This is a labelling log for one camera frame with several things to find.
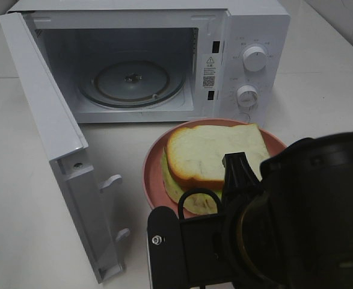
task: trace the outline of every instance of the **plate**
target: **plate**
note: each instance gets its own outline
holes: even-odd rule
[[[162,178],[162,172],[160,167],[160,160],[163,153],[163,148],[167,144],[168,138],[178,128],[193,128],[197,125],[221,125],[221,126],[235,126],[235,125],[246,125],[247,123],[239,122],[231,119],[201,119],[193,120],[191,122],[185,122],[181,125],[175,126],[174,128],[167,131],[165,134],[160,136],[152,145],[143,165],[143,187],[144,193],[150,207],[156,208],[159,206],[170,207],[177,214],[177,204],[168,197]],[[267,151],[271,157],[280,153],[286,148],[286,145],[282,143],[277,137],[265,131],[259,129],[262,133],[262,137],[265,141]],[[190,213],[186,209],[184,210],[185,217],[196,216]]]

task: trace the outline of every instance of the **white knob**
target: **white knob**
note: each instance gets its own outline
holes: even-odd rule
[[[252,46],[243,53],[243,63],[249,71],[258,71],[266,66],[267,52],[261,46]]]
[[[252,85],[243,85],[236,92],[236,100],[242,107],[252,107],[258,100],[258,92]]]

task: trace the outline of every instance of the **microwave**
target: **microwave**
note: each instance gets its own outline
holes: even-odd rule
[[[78,123],[263,124],[290,17],[277,0],[20,0],[0,22],[98,282],[124,268]]]

